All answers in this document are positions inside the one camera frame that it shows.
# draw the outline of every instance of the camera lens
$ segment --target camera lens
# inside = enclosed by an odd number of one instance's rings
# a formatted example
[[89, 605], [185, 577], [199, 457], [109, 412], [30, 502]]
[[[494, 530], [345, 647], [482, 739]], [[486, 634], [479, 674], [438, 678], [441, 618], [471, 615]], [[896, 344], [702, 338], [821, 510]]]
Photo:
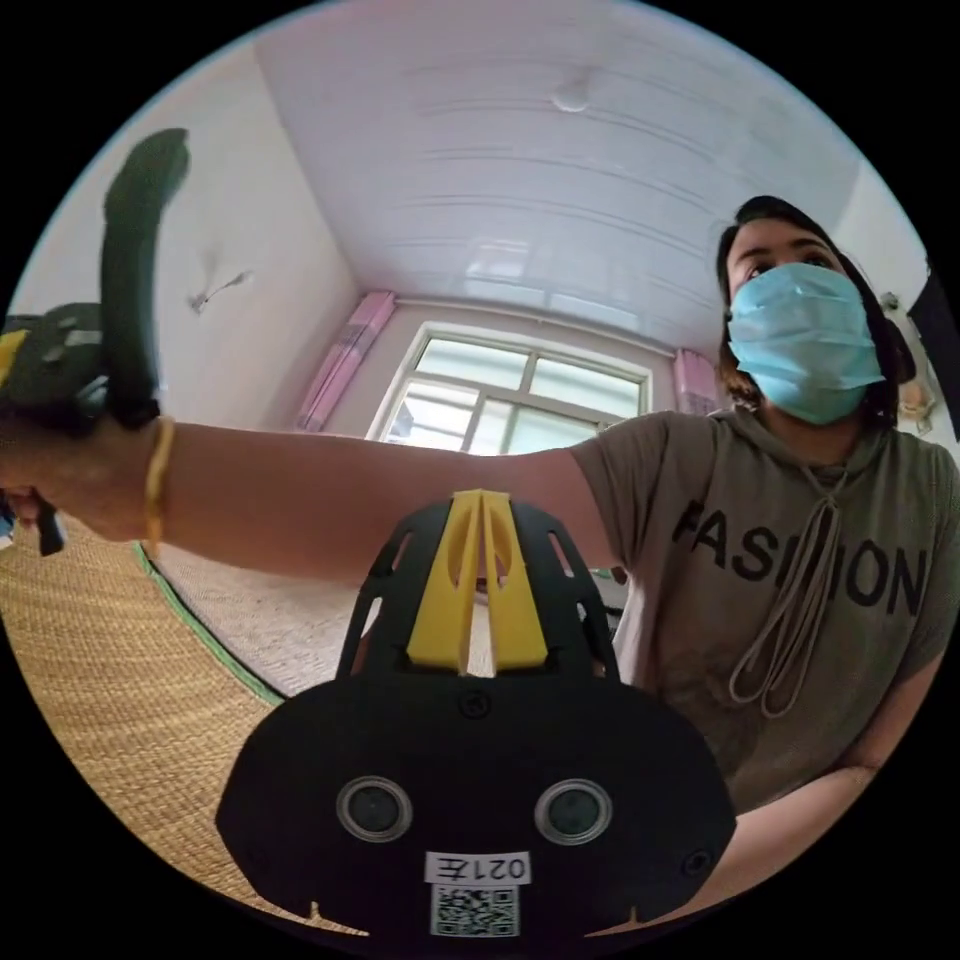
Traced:
[[589, 843], [607, 829], [613, 812], [610, 798], [589, 780], [563, 780], [544, 791], [534, 810], [537, 829], [552, 843]]
[[337, 817], [359, 840], [386, 843], [406, 833], [413, 820], [413, 806], [392, 780], [361, 777], [340, 791]]

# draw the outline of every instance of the forehead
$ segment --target forehead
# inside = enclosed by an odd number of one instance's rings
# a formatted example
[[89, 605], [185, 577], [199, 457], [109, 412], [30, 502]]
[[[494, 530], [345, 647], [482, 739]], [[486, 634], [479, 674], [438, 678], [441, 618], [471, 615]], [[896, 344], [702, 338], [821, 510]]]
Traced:
[[816, 234], [784, 220], [754, 220], [744, 224], [737, 232], [727, 262], [736, 261], [747, 250], [764, 247], [776, 252], [800, 239], [809, 239], [821, 245], [823, 243]]

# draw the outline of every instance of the dark hair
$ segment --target dark hair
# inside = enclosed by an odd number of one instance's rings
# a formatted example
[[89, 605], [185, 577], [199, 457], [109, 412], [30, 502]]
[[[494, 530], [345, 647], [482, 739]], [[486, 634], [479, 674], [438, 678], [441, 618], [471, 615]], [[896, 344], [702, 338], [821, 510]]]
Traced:
[[877, 361], [884, 379], [867, 387], [861, 409], [867, 421], [875, 426], [887, 429], [897, 425], [897, 407], [900, 396], [898, 383], [901, 380], [903, 361], [897, 349], [898, 343], [891, 334], [892, 322], [887, 319], [880, 301], [870, 289], [860, 271], [844, 256], [836, 244], [827, 236], [826, 231], [803, 211], [779, 197], [753, 197], [736, 212], [733, 224], [720, 236], [717, 247], [717, 281], [720, 295], [723, 297], [723, 339], [720, 343], [720, 380], [733, 401], [734, 406], [756, 410], [760, 406], [762, 394], [753, 378], [739, 369], [737, 358], [730, 349], [730, 276], [727, 272], [727, 258], [740, 228], [754, 220], [780, 220], [800, 230], [812, 233], [822, 240], [840, 261], [847, 276], [860, 291], [860, 298], [867, 312], [867, 325], [877, 351]]

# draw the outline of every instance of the wrist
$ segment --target wrist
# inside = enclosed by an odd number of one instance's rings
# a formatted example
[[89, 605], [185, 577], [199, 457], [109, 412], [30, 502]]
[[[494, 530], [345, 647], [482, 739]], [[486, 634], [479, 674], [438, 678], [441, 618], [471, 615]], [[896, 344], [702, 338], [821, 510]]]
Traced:
[[100, 515], [104, 533], [111, 540], [142, 540], [147, 535], [147, 472], [157, 434], [156, 421], [136, 431], [110, 421], [98, 437], [99, 449], [95, 453], [109, 465]]

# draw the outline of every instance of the qr code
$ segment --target qr code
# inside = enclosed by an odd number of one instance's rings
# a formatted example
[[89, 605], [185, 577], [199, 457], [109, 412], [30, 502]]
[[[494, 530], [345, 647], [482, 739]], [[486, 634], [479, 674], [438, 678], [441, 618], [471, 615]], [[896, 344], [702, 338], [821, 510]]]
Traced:
[[433, 923], [438, 937], [516, 937], [520, 934], [520, 893], [516, 887], [433, 888]]

